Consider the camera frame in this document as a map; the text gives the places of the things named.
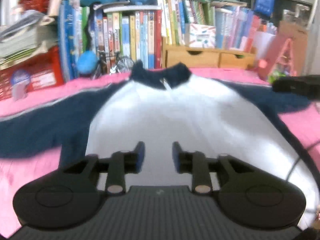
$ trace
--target navy sleeve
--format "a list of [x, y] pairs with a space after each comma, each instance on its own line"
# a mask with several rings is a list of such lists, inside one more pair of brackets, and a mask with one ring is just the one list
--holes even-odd
[[68, 144], [75, 145], [77, 138], [88, 136], [96, 113], [125, 84], [89, 89], [29, 112], [1, 118], [0, 158], [30, 157], [61, 145], [66, 152]]
[[297, 112], [307, 108], [311, 103], [306, 97], [292, 93], [276, 93], [268, 86], [246, 85], [226, 81], [220, 82], [255, 104], [261, 111], [263, 111], [264, 106], [268, 106], [277, 114]]

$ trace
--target wooden drawer box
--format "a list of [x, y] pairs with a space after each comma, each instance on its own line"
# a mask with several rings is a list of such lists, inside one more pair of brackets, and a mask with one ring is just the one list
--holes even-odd
[[218, 67], [219, 53], [212, 51], [193, 50], [191, 48], [166, 51], [166, 67], [182, 62], [187, 67]]
[[254, 64], [255, 56], [253, 54], [230, 54], [230, 53], [221, 53], [220, 54], [220, 68], [240, 68], [248, 69], [252, 68]]

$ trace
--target pink tablecloth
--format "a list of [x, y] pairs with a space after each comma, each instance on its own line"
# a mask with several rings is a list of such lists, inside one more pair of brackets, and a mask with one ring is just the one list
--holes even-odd
[[[267, 85], [255, 73], [244, 70], [194, 68], [192, 72], [208, 78]], [[120, 82], [128, 76], [128, 74], [115, 74], [103, 76], [94, 81], [78, 79], [61, 87], [30, 93], [27, 98], [17, 102], [12, 99], [0, 101], [0, 117], [75, 94], [85, 88], [102, 87], [112, 82]], [[313, 105], [304, 111], [282, 114], [280, 117], [305, 148], [320, 140], [320, 115]], [[314, 147], [309, 153], [320, 170], [320, 145]], [[22, 185], [55, 170], [58, 167], [59, 158], [60, 148], [56, 148], [29, 159], [0, 160], [0, 234], [9, 237], [20, 227], [12, 207], [15, 192]]]

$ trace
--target black object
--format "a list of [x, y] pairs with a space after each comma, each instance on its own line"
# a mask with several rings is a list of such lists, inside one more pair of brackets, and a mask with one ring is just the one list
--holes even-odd
[[192, 173], [192, 191], [210, 193], [210, 172], [220, 184], [217, 200], [225, 214], [240, 224], [263, 229], [296, 225], [306, 207], [302, 191], [229, 155], [206, 158], [201, 152], [183, 152], [175, 142], [173, 159], [179, 173]]
[[[87, 156], [23, 186], [13, 200], [23, 226], [10, 240], [292, 240], [301, 233], [296, 224], [306, 202], [297, 187], [230, 156], [184, 152], [178, 143], [174, 163], [192, 174], [191, 191], [132, 186], [126, 193], [124, 175], [141, 170], [144, 150], [140, 142], [110, 158]], [[105, 191], [96, 189], [101, 172], [108, 173]], [[219, 191], [210, 172], [218, 175]]]
[[310, 100], [320, 99], [320, 75], [280, 77], [272, 84], [274, 92], [293, 93]]
[[108, 172], [107, 194], [125, 192], [124, 175], [138, 173], [144, 159], [144, 143], [132, 152], [114, 153], [99, 160], [89, 155], [81, 162], [53, 171], [21, 187], [13, 208], [22, 225], [43, 229], [68, 228], [92, 217], [101, 204], [96, 185], [100, 172]]

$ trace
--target blue pom-pom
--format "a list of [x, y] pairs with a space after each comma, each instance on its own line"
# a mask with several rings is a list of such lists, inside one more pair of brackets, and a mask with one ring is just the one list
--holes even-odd
[[91, 74], [97, 66], [97, 56], [92, 51], [84, 52], [78, 59], [77, 69], [82, 75]]

